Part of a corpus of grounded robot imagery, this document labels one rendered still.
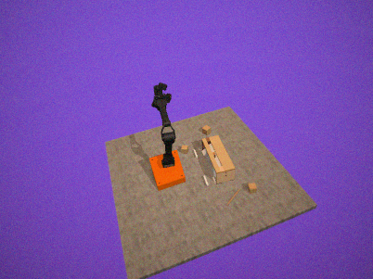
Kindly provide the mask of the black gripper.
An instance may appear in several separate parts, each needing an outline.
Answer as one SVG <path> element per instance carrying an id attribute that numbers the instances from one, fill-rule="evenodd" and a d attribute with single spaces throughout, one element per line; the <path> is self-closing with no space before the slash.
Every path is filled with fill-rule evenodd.
<path id="1" fill-rule="evenodd" d="M 162 86 L 162 90 L 166 91 L 167 84 L 159 82 L 159 85 Z M 154 108 L 157 108 L 157 107 L 154 106 L 154 101 L 152 102 L 151 106 L 153 106 Z"/>

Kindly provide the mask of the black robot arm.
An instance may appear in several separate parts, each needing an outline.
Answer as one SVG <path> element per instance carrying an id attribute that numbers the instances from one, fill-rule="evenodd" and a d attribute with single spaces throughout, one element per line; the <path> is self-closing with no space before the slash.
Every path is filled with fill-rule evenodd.
<path id="1" fill-rule="evenodd" d="M 170 103 L 172 99 L 171 94 L 162 94 L 162 86 L 161 85 L 154 85 L 154 106 L 157 107 L 157 110 L 161 114 L 162 119 L 162 129 L 161 129 L 161 139 L 165 144 L 165 154 L 163 154 L 163 159 L 161 161 L 161 165 L 163 168 L 168 168 L 175 166 L 174 164 L 174 156 L 172 154 L 172 144 L 175 140 L 175 131 L 171 125 L 171 121 L 168 118 L 168 114 L 166 111 L 167 103 Z M 162 133 L 164 127 L 171 127 L 173 132 L 170 133 Z"/>

